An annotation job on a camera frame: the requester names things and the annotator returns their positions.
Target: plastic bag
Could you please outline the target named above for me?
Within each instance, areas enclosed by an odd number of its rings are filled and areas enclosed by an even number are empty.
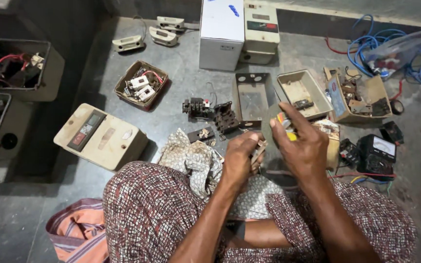
[[[387,80],[417,55],[421,49],[421,31],[392,39],[365,51],[365,62],[373,74]]]

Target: blue marker stain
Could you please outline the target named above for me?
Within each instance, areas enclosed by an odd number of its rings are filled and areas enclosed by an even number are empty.
[[[230,9],[233,11],[233,13],[234,13],[237,17],[239,17],[239,14],[238,14],[238,12],[237,12],[237,9],[236,9],[233,5],[229,5],[228,7],[230,7]]]

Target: multimeter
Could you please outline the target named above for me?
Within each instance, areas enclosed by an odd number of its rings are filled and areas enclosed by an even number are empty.
[[[107,117],[106,114],[93,110],[67,146],[73,150],[81,152],[105,117]]]
[[[357,171],[380,175],[392,175],[392,164],[396,162],[396,148],[394,143],[384,140],[374,134],[362,137],[357,142],[360,151],[360,162]],[[371,176],[380,181],[389,181],[393,178],[383,176]]]

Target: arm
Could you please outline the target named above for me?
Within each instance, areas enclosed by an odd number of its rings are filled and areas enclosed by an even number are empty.
[[[249,155],[260,135],[246,132],[228,143],[222,177],[201,216],[174,254],[171,263],[212,263],[227,214],[250,176]]]
[[[274,119],[270,122],[272,134],[285,163],[308,198],[329,260],[333,263],[381,262],[362,231],[343,208],[325,175],[329,144],[327,135],[314,129],[290,104],[281,103],[279,106],[297,128],[299,138],[290,141],[285,129]]]

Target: white patterned rag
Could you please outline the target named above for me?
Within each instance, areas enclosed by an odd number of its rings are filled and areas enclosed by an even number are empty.
[[[207,202],[222,175],[222,164],[215,151],[205,143],[191,144],[188,136],[178,129],[168,136],[157,164],[190,174],[191,190]],[[235,218],[264,219],[271,215],[266,209],[266,194],[283,190],[261,175],[249,179],[247,191],[238,196],[230,215]]]

